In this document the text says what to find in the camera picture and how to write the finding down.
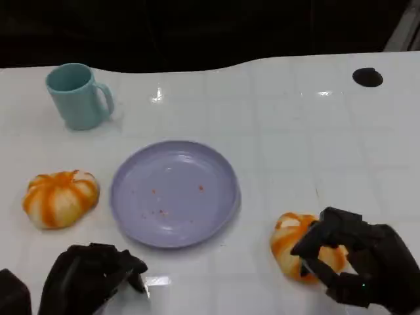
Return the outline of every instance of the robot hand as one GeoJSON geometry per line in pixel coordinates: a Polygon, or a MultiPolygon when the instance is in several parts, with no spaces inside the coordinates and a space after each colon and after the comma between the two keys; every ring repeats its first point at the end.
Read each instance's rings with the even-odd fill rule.
{"type": "Polygon", "coordinates": [[[313,273],[338,303],[383,305],[392,314],[420,308],[420,269],[399,235],[388,225],[368,224],[361,215],[326,208],[320,220],[291,250],[302,260],[301,273],[313,273]],[[336,274],[318,259],[321,246],[347,248],[347,260],[358,274],[336,274]]]}
{"type": "Polygon", "coordinates": [[[112,245],[73,245],[54,263],[42,292],[38,315],[91,315],[127,280],[140,293],[147,266],[112,245]]]}

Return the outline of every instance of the plate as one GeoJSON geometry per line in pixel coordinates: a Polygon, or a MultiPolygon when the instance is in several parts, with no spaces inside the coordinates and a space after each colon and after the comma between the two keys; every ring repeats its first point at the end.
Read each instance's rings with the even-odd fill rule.
{"type": "Polygon", "coordinates": [[[239,209],[240,187],[229,162],[190,141],[165,141],[132,155],[112,181],[110,203],[130,238],[155,247],[202,242],[239,209]]]}

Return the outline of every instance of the mug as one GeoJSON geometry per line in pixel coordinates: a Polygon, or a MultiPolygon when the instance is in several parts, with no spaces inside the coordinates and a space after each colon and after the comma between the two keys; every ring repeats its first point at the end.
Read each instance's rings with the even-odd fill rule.
{"type": "Polygon", "coordinates": [[[45,79],[47,89],[67,127],[92,129],[109,119],[114,102],[109,88],[95,81],[90,67],[84,64],[63,64],[45,79]],[[100,89],[108,105],[102,107],[96,89],[100,89]]]}

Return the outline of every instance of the white tabletop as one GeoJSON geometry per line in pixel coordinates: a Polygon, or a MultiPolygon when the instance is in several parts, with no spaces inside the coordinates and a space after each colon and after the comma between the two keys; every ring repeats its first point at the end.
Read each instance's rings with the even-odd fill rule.
{"type": "Polygon", "coordinates": [[[420,261],[418,52],[271,58],[192,73],[95,70],[116,113],[85,132],[64,127],[44,86],[51,69],[0,71],[0,267],[27,284],[34,310],[57,256],[74,243],[101,242],[129,249],[148,264],[146,280],[160,284],[149,301],[119,293],[105,314],[359,314],[322,287],[285,279],[270,252],[282,213],[328,205],[393,225],[420,261]],[[376,68],[384,83],[353,82],[363,67],[376,68]],[[243,198],[221,233],[177,251],[123,237],[108,205],[118,166],[164,139],[214,147],[237,172],[243,198]],[[28,181],[73,169],[98,179],[96,209],[71,228],[36,229],[21,206],[28,181]]]}

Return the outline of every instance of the toy pumpkin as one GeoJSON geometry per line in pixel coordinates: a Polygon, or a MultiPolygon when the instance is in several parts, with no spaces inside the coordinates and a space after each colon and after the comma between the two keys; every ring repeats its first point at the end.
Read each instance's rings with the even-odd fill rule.
{"type": "Polygon", "coordinates": [[[76,170],[36,176],[22,205],[37,227],[63,228],[94,207],[98,198],[99,185],[93,175],[76,170]]]}
{"type": "MultiPolygon", "coordinates": [[[[270,239],[271,252],[282,272],[299,282],[316,283],[318,279],[312,274],[301,277],[301,262],[298,256],[290,255],[293,246],[304,236],[309,224],[317,220],[313,215],[285,213],[277,221],[275,231],[270,239]]],[[[321,247],[318,258],[328,264],[334,271],[341,271],[346,265],[347,251],[344,246],[336,249],[321,247]]]]}

